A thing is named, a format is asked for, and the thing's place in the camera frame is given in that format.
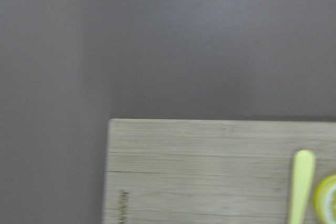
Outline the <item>yellow plastic knife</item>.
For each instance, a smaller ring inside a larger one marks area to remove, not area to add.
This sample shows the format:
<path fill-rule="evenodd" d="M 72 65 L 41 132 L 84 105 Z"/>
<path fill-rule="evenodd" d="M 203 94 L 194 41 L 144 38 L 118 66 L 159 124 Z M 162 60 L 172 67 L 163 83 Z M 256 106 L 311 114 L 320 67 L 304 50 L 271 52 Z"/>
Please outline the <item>yellow plastic knife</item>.
<path fill-rule="evenodd" d="M 315 166 L 316 157 L 310 150 L 299 150 L 293 156 L 287 217 L 289 224 L 304 222 Z"/>

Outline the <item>bamboo cutting board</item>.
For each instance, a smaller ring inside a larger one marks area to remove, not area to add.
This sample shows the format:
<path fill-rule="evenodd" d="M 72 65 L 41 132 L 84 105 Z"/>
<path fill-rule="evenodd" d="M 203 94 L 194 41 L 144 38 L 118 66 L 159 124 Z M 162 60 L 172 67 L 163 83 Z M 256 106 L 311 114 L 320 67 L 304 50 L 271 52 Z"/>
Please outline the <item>bamboo cutting board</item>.
<path fill-rule="evenodd" d="M 285 223 L 291 161 L 335 173 L 335 123 L 112 119 L 103 223 Z"/>

